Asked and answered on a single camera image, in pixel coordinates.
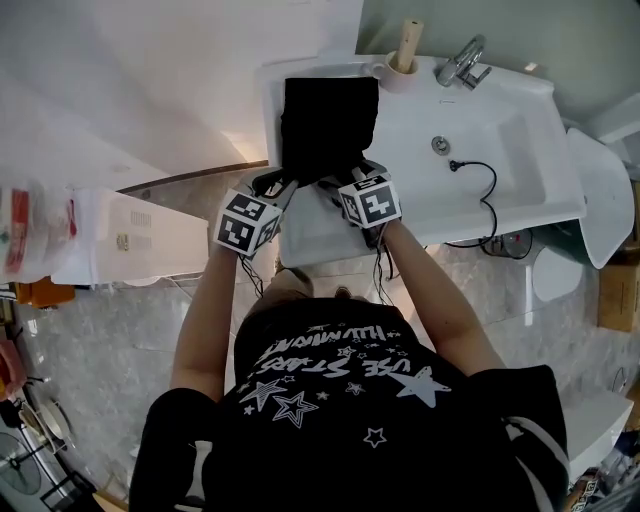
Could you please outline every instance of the washbasin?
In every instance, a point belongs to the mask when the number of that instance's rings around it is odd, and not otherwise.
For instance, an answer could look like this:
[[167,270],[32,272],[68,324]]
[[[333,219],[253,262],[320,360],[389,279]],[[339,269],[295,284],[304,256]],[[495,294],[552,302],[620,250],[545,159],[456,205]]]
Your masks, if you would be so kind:
[[[362,76],[363,66],[380,56],[308,59],[267,66],[260,71],[269,164],[280,165],[280,115],[288,77]],[[365,157],[387,168],[400,197],[403,222],[423,244],[466,240],[491,234],[489,209],[479,199],[492,182],[482,166],[449,169],[449,159],[492,166],[497,185],[489,202],[497,233],[576,219],[586,213],[584,196],[570,157],[567,137],[552,99],[553,84],[493,68],[474,90],[442,87],[434,70],[444,61],[417,57],[411,90],[380,89],[373,142]],[[484,66],[476,66],[482,72]],[[443,137],[448,155],[432,148]],[[315,186],[294,194],[282,223],[280,256],[299,266],[368,254],[357,228]]]

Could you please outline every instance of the faucet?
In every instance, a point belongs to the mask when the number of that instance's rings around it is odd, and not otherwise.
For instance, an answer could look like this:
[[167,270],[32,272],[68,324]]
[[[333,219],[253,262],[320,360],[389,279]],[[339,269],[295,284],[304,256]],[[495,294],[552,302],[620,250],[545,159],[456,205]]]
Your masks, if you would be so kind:
[[489,66],[479,77],[471,74],[471,68],[476,65],[480,55],[482,55],[486,41],[486,38],[481,34],[469,41],[458,55],[449,59],[438,71],[436,75],[438,83],[444,87],[449,87],[455,78],[458,78],[463,85],[473,91],[491,73],[491,66]]

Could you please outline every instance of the wooden stick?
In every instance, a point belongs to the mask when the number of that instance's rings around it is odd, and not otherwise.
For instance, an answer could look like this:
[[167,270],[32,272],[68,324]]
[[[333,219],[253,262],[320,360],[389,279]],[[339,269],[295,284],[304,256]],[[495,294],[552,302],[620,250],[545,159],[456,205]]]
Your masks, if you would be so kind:
[[396,53],[395,69],[398,73],[408,73],[411,70],[411,62],[416,54],[416,48],[424,23],[420,20],[406,19],[402,27],[402,41]]

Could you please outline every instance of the marble floor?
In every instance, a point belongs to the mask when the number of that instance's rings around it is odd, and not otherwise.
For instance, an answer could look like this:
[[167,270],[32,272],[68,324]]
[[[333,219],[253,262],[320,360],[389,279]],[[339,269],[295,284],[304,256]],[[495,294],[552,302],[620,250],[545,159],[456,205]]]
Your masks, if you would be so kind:
[[[212,221],[224,191],[238,173],[160,185],[136,197]],[[550,365],[563,404],[571,405],[611,389],[619,368],[630,384],[640,360],[640,334],[595,327],[597,272],[585,271],[578,289],[549,303],[533,293],[531,270],[541,247],[524,260],[491,258],[477,249],[430,246],[427,251],[460,287],[498,353],[510,367]],[[273,277],[277,241],[263,248],[254,267],[267,283]],[[367,256],[305,269],[316,295],[332,295],[339,285],[377,301],[372,283],[374,258]],[[125,485],[146,412],[168,386],[178,331],[198,276],[163,279],[146,288],[122,284],[79,291],[57,310],[18,306],[25,333],[20,345],[32,373],[46,382],[38,397],[59,400],[73,430],[68,462],[96,484],[115,474]],[[253,285],[239,270],[232,336],[255,301]],[[400,278],[384,283],[419,338],[429,344]],[[227,387],[233,385],[230,358]]]

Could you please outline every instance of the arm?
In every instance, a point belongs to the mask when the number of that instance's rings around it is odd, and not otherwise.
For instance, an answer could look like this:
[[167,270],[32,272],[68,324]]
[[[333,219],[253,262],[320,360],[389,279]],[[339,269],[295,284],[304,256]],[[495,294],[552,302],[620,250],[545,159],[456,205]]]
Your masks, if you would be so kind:
[[215,245],[178,336],[171,389],[224,394],[237,254]]
[[436,352],[465,375],[504,368],[464,295],[399,220],[384,241]]

